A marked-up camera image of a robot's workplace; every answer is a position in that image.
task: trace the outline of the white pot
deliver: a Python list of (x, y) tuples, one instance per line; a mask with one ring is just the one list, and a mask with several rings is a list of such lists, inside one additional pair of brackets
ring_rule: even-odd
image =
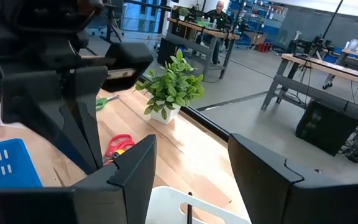
[(155, 119), (157, 121), (160, 121), (163, 124), (168, 124), (169, 122), (171, 122), (175, 118), (175, 116), (180, 111), (180, 106), (179, 105), (173, 104), (173, 107), (174, 107), (174, 110), (170, 110), (167, 107), (165, 107), (165, 110), (167, 111), (167, 119), (162, 118), (162, 115), (161, 115), (162, 110), (160, 110), (158, 113), (156, 113), (155, 111), (152, 111), (151, 116), (152, 116), (153, 119)]

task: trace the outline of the potted plant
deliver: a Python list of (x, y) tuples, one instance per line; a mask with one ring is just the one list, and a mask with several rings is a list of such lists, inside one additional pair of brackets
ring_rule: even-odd
[(181, 21), (184, 21), (185, 20), (185, 17), (189, 15), (189, 10), (185, 7), (181, 7), (179, 9), (179, 19)]
[(172, 63), (165, 62), (165, 67), (160, 67), (163, 70), (161, 75), (153, 70), (145, 75), (152, 83), (138, 81), (135, 84), (136, 90), (147, 90), (152, 95), (144, 114), (151, 113), (153, 119), (164, 124), (178, 114), (181, 106), (189, 106), (193, 99), (204, 96), (204, 88), (200, 84), (203, 75), (191, 75), (195, 68), (183, 58), (180, 49), (176, 56), (170, 57)]

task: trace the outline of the floor stripe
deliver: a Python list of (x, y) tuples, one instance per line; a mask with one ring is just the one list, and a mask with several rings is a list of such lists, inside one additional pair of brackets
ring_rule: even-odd
[(258, 70), (256, 70), (256, 69), (253, 69), (253, 68), (251, 68), (251, 67), (248, 67), (247, 65), (243, 65), (243, 64), (241, 64), (240, 62), (235, 62), (235, 61), (233, 61), (232, 59), (229, 59), (229, 61), (230, 61), (230, 62), (233, 62), (233, 63), (236, 63), (236, 64), (238, 64), (238, 65), (241, 65), (241, 66), (243, 66), (243, 67), (245, 67), (245, 68), (251, 69), (252, 71), (257, 72), (257, 73), (259, 73), (259, 74), (261, 74), (261, 75), (264, 75), (264, 76), (266, 76), (266, 77), (273, 78), (273, 77), (271, 77), (270, 75), (267, 75), (267, 74), (265, 74), (265, 73), (263, 73), (263, 72), (260, 72), (260, 71), (258, 71)]
[(252, 99), (255, 99), (255, 98), (258, 98), (258, 97), (261, 97), (261, 96), (264, 96), (268, 93), (269, 91), (263, 91), (263, 92), (260, 92), (260, 93), (255, 93), (255, 94), (252, 94), (252, 95), (249, 95), (249, 96), (244, 96), (244, 97), (241, 97), (241, 98), (237, 98), (237, 99), (234, 99), (234, 100), (228, 100), (228, 101), (224, 101), (224, 102), (220, 102), (220, 103), (215, 103), (215, 104), (212, 104), (212, 105), (208, 105), (208, 106), (203, 106), (203, 107), (200, 107), (198, 108), (197, 110), (198, 111), (207, 111), (207, 110), (211, 110), (211, 109), (215, 109), (215, 108), (219, 108), (221, 106), (227, 106), (227, 105), (231, 105), (231, 104), (234, 104), (234, 103), (240, 103), (240, 102), (244, 102), (244, 101), (247, 101), (247, 100), (252, 100)]

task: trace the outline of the man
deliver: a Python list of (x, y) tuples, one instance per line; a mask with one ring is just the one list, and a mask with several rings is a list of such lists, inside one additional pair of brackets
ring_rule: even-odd
[[(229, 19), (226, 15), (226, 13), (224, 13), (223, 10), (223, 2), (222, 1), (218, 1), (218, 3), (216, 3), (216, 9), (213, 9), (209, 12), (206, 13), (205, 19), (210, 18), (210, 21), (213, 22), (216, 19), (216, 25), (217, 25), (217, 29), (223, 29), (224, 26), (226, 25), (226, 23), (229, 22)], [(203, 40), (204, 42), (206, 42), (207, 44), (211, 43), (213, 36), (209, 35), (209, 34), (200, 34), (199, 36), (197, 36), (196, 39), (196, 43), (200, 44), (201, 40)], [(216, 41), (216, 45), (215, 45), (215, 49), (212, 55), (212, 62), (216, 65), (219, 60), (219, 48), (221, 46), (221, 40), (218, 39)]]

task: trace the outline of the ceiling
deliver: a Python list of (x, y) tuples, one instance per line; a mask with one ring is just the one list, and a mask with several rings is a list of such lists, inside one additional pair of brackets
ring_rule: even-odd
[[(272, 2), (335, 12), (340, 0), (273, 0)], [(338, 13), (350, 16), (358, 16), (358, 0), (344, 0)]]

